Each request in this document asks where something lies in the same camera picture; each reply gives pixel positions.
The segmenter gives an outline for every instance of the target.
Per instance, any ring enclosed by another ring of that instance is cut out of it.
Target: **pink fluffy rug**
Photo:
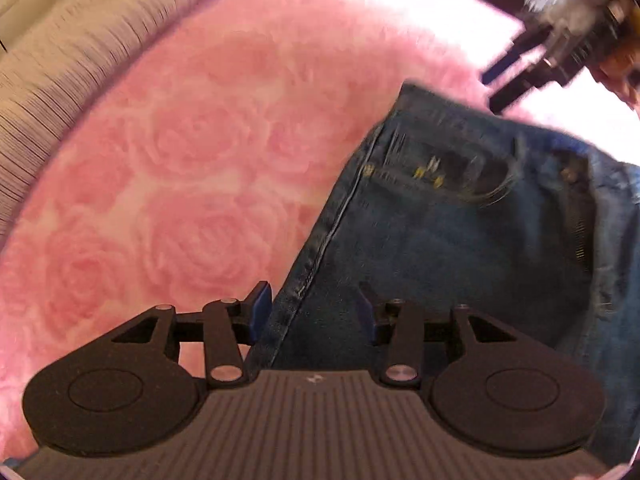
[[[484,107],[517,27],[475,0],[203,0],[76,126],[2,254],[0,458],[34,448],[39,368],[157,303],[277,290],[402,80]],[[588,74],[510,116],[640,163],[638,118]]]

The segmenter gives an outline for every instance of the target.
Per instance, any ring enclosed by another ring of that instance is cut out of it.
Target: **striped fabric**
[[[0,62],[0,249],[100,88],[194,0],[61,0]]]

